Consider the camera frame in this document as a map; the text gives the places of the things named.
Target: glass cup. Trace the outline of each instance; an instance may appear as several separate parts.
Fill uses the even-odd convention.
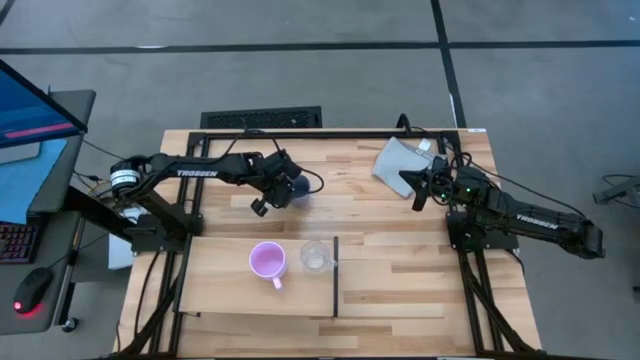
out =
[[[310,240],[300,249],[302,268],[309,274],[320,274],[335,266],[329,246],[319,240]]]

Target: pink mug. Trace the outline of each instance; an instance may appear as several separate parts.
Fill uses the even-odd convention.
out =
[[[249,255],[249,266],[254,274],[273,281],[276,290],[282,290],[280,278],[287,271],[287,257],[282,246],[273,241],[256,245]]]

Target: computer monitor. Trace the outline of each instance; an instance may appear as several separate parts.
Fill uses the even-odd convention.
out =
[[[0,60],[0,151],[86,131],[85,124]]]

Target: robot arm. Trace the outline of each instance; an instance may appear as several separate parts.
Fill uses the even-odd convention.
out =
[[[602,231],[591,221],[515,200],[477,168],[463,166],[451,176],[447,161],[436,157],[431,169],[401,171],[416,191],[413,210],[421,211],[429,196],[463,206],[467,219],[480,236],[491,230],[522,235],[557,244],[585,259],[604,257]]]
[[[111,186],[120,201],[136,202],[161,181],[175,177],[215,178],[228,184],[249,185],[263,194],[251,208],[259,216],[267,212],[265,203],[284,208],[293,199],[293,179],[302,169],[285,150],[266,158],[258,152],[227,154],[220,158],[196,158],[155,154],[134,156],[111,167]]]

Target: wooden board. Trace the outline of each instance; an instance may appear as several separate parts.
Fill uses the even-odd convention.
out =
[[[188,134],[188,131],[167,131],[161,151],[184,154]],[[496,170],[486,133],[460,130],[460,137],[463,150],[470,152],[475,162],[489,171]],[[327,182],[325,190],[313,196],[306,210],[270,210],[259,218],[249,208],[259,195],[255,190],[205,181],[201,211],[206,236],[260,239],[339,236],[341,317],[327,320],[229,314],[186,316],[180,357],[474,353],[458,261],[448,244],[445,208],[429,201],[423,212],[413,212],[412,200],[399,198],[371,176],[373,162],[385,142],[279,140],[294,161],[318,172]],[[419,140],[408,142],[417,144]],[[213,141],[210,156],[221,154],[228,144],[226,140]],[[233,149],[265,154],[274,150],[273,143],[266,140],[241,140]],[[311,182],[312,187],[317,185],[315,179],[311,178]],[[179,180],[172,179],[156,189],[174,201],[178,185]],[[525,341],[539,347],[519,264],[504,251],[485,253],[498,308]],[[146,258],[136,259],[127,290],[120,327],[124,344],[131,341],[134,306],[140,296],[140,279],[146,272],[143,262],[148,264]],[[161,272],[162,267],[156,265],[152,279],[159,279]],[[144,309],[156,301],[155,295],[145,298],[143,315],[148,316]],[[480,304],[478,308],[485,347],[490,349],[486,315]],[[167,344],[165,335],[161,349],[166,349]]]
[[[280,244],[287,257],[282,291],[275,290],[273,283],[259,278],[249,267],[251,249],[264,240],[194,237],[180,310],[331,317],[333,272],[304,272],[299,257],[306,240],[270,240]],[[333,248],[332,241],[324,243]]]

